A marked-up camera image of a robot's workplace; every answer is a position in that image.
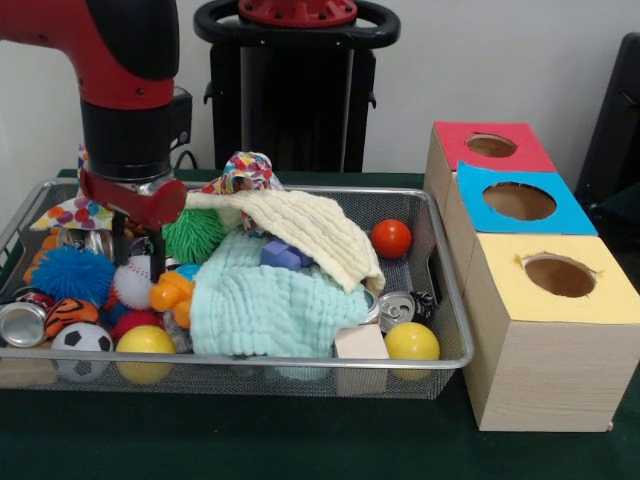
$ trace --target purple block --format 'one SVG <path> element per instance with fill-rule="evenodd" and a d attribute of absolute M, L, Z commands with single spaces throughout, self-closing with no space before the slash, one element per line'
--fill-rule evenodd
<path fill-rule="evenodd" d="M 279 239 L 275 239 L 262 247 L 261 265 L 286 268 L 293 272 L 299 272 L 302 267 L 308 267 L 312 263 L 313 259 L 311 257 Z"/>

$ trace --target wire basket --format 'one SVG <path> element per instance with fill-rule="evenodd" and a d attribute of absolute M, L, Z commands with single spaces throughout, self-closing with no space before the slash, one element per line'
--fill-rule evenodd
<path fill-rule="evenodd" d="M 449 250 L 433 200 L 418 190 L 344 187 L 291 187 L 336 200 L 364 231 L 396 218 L 413 234 L 411 251 L 397 261 L 382 260 L 386 292 L 429 292 L 440 301 L 429 327 L 438 337 L 438 361 L 346 360 L 338 358 L 221 357 L 74 352 L 0 348 L 0 388 L 106 392 L 166 392 L 289 396 L 358 396 L 434 399 L 455 369 L 473 355 L 469 324 L 455 282 Z M 47 232 L 29 226 L 54 205 L 73 198 L 77 184 L 56 179 L 36 187 L 0 235 L 0 285 L 6 298 L 24 286 L 22 277 Z M 130 364 L 153 375 L 170 373 L 153 385 L 137 385 L 121 374 Z M 60 377 L 61 366 L 103 371 L 91 381 Z M 402 370 L 418 373 L 398 375 Z"/>

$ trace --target round hole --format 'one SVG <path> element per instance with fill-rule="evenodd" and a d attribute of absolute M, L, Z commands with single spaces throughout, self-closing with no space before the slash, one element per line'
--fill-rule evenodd
<path fill-rule="evenodd" d="M 570 258 L 534 258 L 524 268 L 533 283 L 554 295 L 583 297 L 596 286 L 589 269 Z"/>
<path fill-rule="evenodd" d="M 478 133 L 469 137 L 467 146 L 472 152 L 491 158 L 510 157 L 518 149 L 518 146 L 512 141 L 498 135 L 486 133 Z"/>
<path fill-rule="evenodd" d="M 498 183 L 487 188 L 482 196 L 497 212 L 518 220 L 542 220 L 557 208 L 547 192 L 522 183 Z"/>

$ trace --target soccer ball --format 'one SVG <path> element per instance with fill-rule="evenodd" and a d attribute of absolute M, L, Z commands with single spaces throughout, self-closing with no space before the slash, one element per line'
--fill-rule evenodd
<path fill-rule="evenodd" d="M 112 352 L 113 340 L 102 327 L 89 323 L 74 323 L 64 328 L 53 340 L 55 350 Z M 52 360 L 62 378 L 87 383 L 96 380 L 107 368 L 107 362 L 89 360 Z"/>

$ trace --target green spiky ball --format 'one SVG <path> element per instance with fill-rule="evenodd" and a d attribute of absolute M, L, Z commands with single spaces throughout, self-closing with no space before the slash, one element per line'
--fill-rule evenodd
<path fill-rule="evenodd" d="M 164 227 L 167 254 L 180 263 L 204 263 L 225 237 L 215 210 L 183 210 L 178 220 Z"/>

